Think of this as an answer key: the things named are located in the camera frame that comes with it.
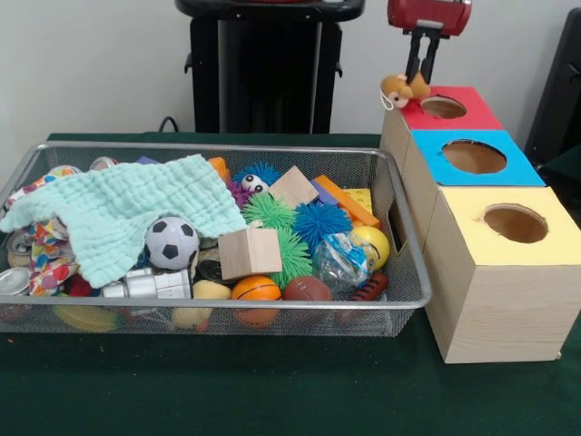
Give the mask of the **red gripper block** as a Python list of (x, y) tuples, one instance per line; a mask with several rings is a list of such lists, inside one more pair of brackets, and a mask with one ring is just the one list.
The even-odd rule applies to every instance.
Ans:
[[(389, 0), (388, 22), (391, 26), (410, 31), (409, 57), (405, 76), (411, 82), (419, 71), (419, 50), (424, 32), (435, 29), (444, 36), (459, 36), (467, 26), (472, 12), (471, 1), (437, 0)], [(421, 64), (421, 73), (427, 84), (431, 83), (440, 34), (430, 34), (426, 56)]]

